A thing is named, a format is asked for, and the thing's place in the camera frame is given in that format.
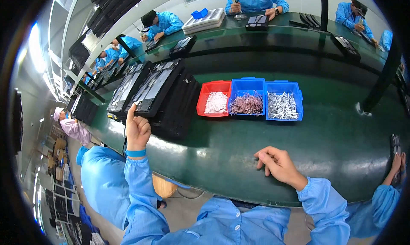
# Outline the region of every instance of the wooden stool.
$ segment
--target wooden stool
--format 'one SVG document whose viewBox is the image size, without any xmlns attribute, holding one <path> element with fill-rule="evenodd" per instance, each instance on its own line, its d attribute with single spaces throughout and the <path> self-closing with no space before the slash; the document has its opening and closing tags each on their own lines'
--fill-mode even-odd
<svg viewBox="0 0 410 245">
<path fill-rule="evenodd" d="M 165 181 L 155 175 L 152 175 L 152 183 L 154 184 L 155 192 L 164 199 L 170 197 L 177 190 L 176 184 Z"/>
</svg>

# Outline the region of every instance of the red plastic bin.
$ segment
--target red plastic bin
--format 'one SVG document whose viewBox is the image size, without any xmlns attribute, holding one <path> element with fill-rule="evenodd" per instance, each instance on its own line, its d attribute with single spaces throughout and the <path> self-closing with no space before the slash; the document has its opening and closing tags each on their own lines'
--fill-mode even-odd
<svg viewBox="0 0 410 245">
<path fill-rule="evenodd" d="M 201 93 L 199 94 L 198 104 L 196 105 L 196 112 L 200 116 L 207 116 L 207 117 L 223 117 L 228 116 L 228 112 L 224 113 L 214 113 L 214 114 L 206 114 L 205 107 L 206 107 L 206 100 L 209 97 L 209 93 L 211 92 L 222 92 L 224 95 L 228 97 L 226 101 L 226 109 L 228 110 L 228 101 L 231 93 L 231 84 L 232 81 L 215 81 L 215 82 L 206 82 L 202 84 Z"/>
</svg>

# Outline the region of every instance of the blue box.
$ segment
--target blue box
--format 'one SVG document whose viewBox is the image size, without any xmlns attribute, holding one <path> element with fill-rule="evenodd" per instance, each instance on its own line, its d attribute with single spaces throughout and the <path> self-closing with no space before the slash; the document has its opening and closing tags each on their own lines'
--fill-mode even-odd
<svg viewBox="0 0 410 245">
<path fill-rule="evenodd" d="M 299 84 L 297 82 L 289 82 L 289 81 L 274 81 L 274 82 L 265 82 L 265 96 L 264 96 L 264 106 L 266 108 L 266 119 L 267 120 L 282 120 L 282 121 L 290 121 L 290 120 L 283 120 L 274 118 L 271 119 L 268 117 L 268 92 L 269 93 L 276 93 L 276 94 L 283 94 L 285 93 L 293 93 L 296 103 L 296 112 L 299 114 L 297 119 L 291 120 L 302 120 L 303 118 L 303 96 L 302 91 L 299 89 Z"/>
<path fill-rule="evenodd" d="M 263 110 L 259 115 L 265 114 L 265 100 L 264 100 L 264 90 L 265 90 L 265 79 L 255 78 L 255 77 L 244 77 L 241 79 L 233 79 L 231 84 L 231 95 L 228 100 L 228 113 L 230 112 L 230 105 L 235 100 L 236 97 L 243 96 L 246 93 L 250 95 L 256 95 L 255 91 L 258 92 L 263 99 Z M 256 115 L 256 114 L 237 114 L 237 115 Z"/>
<path fill-rule="evenodd" d="M 191 15 L 194 19 L 203 18 L 204 16 L 206 16 L 206 14 L 208 14 L 208 10 L 206 8 L 201 10 L 201 12 L 198 12 L 198 11 L 195 10 L 194 12 L 191 13 Z"/>
</svg>

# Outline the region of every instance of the pink coat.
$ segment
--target pink coat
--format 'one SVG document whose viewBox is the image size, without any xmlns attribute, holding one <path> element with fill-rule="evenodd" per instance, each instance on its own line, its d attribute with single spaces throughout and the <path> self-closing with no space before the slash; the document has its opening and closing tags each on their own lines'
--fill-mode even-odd
<svg viewBox="0 0 410 245">
<path fill-rule="evenodd" d="M 88 132 L 79 123 L 75 123 L 73 119 L 64 119 L 60 121 L 61 128 L 71 138 L 81 142 L 82 145 L 88 145 L 91 141 L 91 133 Z"/>
</svg>

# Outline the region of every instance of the blue wristband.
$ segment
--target blue wristband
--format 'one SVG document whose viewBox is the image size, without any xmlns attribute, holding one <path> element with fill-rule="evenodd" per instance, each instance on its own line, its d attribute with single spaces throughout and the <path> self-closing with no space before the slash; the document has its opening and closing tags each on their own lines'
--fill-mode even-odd
<svg viewBox="0 0 410 245">
<path fill-rule="evenodd" d="M 128 157 L 144 157 L 147 154 L 147 149 L 141 151 L 126 151 Z"/>
</svg>

